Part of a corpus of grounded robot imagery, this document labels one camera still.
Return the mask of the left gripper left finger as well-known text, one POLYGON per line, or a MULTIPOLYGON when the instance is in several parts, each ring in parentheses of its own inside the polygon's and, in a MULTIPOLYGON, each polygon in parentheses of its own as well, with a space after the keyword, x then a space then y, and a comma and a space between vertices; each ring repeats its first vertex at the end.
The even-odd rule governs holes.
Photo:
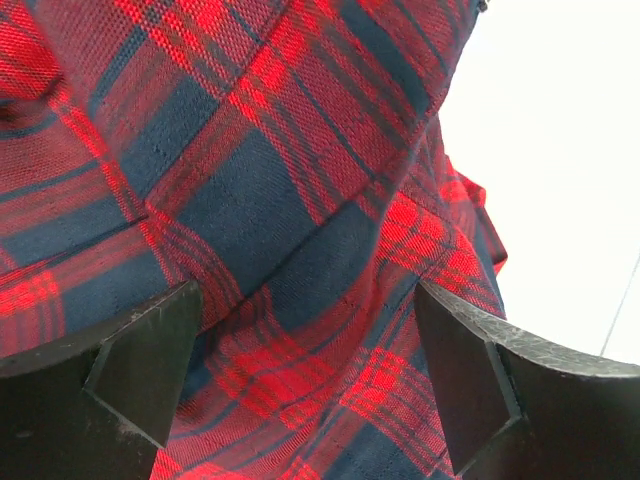
POLYGON ((148 479, 202 315, 187 282, 1 361, 4 479, 148 479))

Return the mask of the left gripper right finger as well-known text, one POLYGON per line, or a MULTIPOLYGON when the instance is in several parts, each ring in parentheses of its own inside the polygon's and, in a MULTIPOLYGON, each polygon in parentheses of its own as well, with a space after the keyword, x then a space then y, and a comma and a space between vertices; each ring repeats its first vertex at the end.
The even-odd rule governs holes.
POLYGON ((415 314, 457 476, 638 478, 638 366, 543 339, 425 282, 415 314))

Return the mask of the red navy plaid skirt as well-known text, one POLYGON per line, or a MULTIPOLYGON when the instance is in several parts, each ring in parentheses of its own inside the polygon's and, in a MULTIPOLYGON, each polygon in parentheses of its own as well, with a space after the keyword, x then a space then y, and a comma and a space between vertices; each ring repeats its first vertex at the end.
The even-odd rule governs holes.
POLYGON ((506 252, 439 110, 482 1, 5 1, 1 353, 186 280, 157 479, 449 479, 420 281, 506 252))

